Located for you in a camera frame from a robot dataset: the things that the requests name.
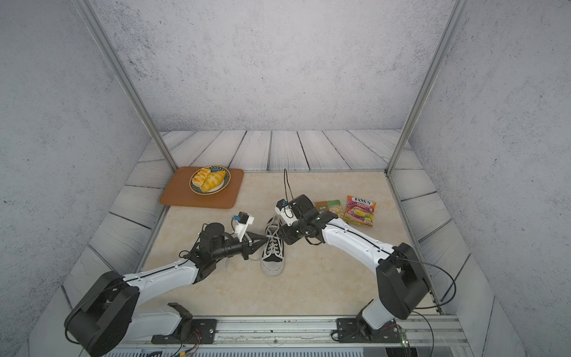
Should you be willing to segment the black white canvas sneaker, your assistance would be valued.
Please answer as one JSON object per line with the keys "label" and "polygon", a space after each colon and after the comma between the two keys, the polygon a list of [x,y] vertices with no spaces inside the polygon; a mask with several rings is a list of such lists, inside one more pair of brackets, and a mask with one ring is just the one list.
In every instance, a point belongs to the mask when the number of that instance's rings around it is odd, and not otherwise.
{"label": "black white canvas sneaker", "polygon": [[280,275],[285,266],[284,243],[278,236],[278,231],[283,226],[279,216],[270,219],[266,225],[266,237],[268,241],[263,250],[260,260],[262,270],[271,277]]}

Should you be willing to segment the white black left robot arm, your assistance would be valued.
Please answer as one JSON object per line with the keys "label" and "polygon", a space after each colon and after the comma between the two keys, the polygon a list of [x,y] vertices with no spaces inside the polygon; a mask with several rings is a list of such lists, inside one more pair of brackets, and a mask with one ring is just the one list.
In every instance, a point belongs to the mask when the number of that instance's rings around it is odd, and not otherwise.
{"label": "white black left robot arm", "polygon": [[104,356],[120,343],[143,337],[185,345],[197,334],[193,316],[180,303],[168,303],[157,312],[136,309],[153,298],[203,281],[226,257],[244,260],[262,248],[269,238],[246,232],[238,238],[221,223],[203,226],[197,241],[169,265],[137,274],[101,275],[64,321],[66,339],[91,356]]}

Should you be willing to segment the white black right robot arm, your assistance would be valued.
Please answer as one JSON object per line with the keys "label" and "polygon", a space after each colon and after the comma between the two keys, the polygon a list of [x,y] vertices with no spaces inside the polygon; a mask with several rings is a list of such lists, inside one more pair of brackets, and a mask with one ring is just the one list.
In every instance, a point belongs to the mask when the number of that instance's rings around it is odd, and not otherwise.
{"label": "white black right robot arm", "polygon": [[370,330],[380,330],[395,318],[408,318],[431,291],[428,275],[410,245],[390,245],[359,232],[333,212],[319,211],[305,195],[278,201],[275,211],[285,222],[278,230],[285,244],[315,238],[376,274],[378,296],[358,314]]}

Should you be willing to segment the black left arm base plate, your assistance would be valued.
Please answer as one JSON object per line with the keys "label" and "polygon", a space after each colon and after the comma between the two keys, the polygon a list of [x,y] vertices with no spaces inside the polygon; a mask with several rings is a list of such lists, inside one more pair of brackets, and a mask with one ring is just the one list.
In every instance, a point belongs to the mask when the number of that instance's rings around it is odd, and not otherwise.
{"label": "black left arm base plate", "polygon": [[175,332],[167,335],[155,335],[153,345],[212,345],[217,332],[218,321],[213,318],[183,319]]}

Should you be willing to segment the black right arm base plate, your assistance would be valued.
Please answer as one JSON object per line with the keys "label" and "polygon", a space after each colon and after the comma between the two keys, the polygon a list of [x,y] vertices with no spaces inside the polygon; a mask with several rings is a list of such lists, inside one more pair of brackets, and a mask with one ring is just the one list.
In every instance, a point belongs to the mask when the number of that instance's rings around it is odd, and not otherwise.
{"label": "black right arm base plate", "polygon": [[375,330],[363,318],[338,318],[330,338],[342,344],[400,344],[402,335],[395,320]]}

